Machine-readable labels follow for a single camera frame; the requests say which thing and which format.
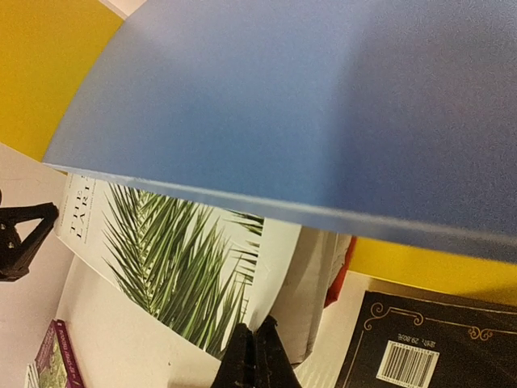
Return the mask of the white Singularity palm book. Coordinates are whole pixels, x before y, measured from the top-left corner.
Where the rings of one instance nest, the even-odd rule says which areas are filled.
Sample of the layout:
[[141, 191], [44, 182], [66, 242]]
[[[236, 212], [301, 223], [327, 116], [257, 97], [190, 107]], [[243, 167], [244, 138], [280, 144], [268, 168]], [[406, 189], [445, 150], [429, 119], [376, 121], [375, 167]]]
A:
[[67, 176], [57, 236], [147, 314], [221, 358], [236, 325], [273, 317], [288, 359], [312, 352], [353, 238]]

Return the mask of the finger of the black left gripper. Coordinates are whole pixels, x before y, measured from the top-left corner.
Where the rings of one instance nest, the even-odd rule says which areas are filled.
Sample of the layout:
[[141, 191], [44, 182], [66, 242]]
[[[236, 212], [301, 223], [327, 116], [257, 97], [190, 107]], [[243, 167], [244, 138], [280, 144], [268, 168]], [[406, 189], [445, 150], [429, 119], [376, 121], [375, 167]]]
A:
[[[17, 281], [29, 273], [29, 267], [58, 217], [53, 203], [1, 208], [1, 281]], [[39, 219], [40, 223], [26, 238], [16, 229], [20, 223]]]

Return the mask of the large orange Good Morning book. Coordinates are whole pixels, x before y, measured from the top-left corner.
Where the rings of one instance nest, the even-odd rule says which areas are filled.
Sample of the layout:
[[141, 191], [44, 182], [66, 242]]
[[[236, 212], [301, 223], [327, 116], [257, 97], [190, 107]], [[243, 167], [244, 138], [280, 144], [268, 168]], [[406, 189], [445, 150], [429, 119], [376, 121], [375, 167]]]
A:
[[347, 251], [345, 252], [345, 255], [344, 255], [343, 265], [339, 269], [335, 278], [333, 279], [333, 282], [331, 283], [330, 287], [327, 289], [326, 299], [325, 299], [325, 303], [324, 303], [325, 308], [328, 307], [329, 305], [333, 304], [334, 302], [336, 302], [339, 298], [339, 295], [343, 288], [343, 283], [344, 283], [347, 271], [351, 264], [351, 260], [353, 257], [356, 243], [357, 243], [357, 237], [352, 236], [349, 247], [347, 248]]

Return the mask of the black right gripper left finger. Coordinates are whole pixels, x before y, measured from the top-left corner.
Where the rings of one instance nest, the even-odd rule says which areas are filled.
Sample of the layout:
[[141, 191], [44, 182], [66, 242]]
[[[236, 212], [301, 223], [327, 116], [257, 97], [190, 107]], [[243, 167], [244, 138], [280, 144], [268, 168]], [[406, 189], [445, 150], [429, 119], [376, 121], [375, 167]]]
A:
[[212, 388], [254, 387], [254, 370], [254, 336], [245, 323], [239, 323], [229, 339]]

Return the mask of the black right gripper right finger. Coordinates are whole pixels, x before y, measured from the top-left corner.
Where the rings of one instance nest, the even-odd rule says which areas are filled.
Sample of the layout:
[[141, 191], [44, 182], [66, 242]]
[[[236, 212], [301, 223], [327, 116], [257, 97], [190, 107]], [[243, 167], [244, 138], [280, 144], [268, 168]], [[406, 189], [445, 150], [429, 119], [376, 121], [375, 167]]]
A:
[[258, 388], [301, 388], [276, 330], [268, 315], [254, 333], [254, 386]]

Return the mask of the purple Treehouse book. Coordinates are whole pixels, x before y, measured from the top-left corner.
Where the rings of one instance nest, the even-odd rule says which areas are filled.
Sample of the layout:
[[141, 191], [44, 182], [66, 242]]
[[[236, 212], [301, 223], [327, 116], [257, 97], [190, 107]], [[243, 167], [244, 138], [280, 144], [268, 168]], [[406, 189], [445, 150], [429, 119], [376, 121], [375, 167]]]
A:
[[24, 387], [86, 387], [63, 320], [49, 324], [35, 360], [27, 365]]

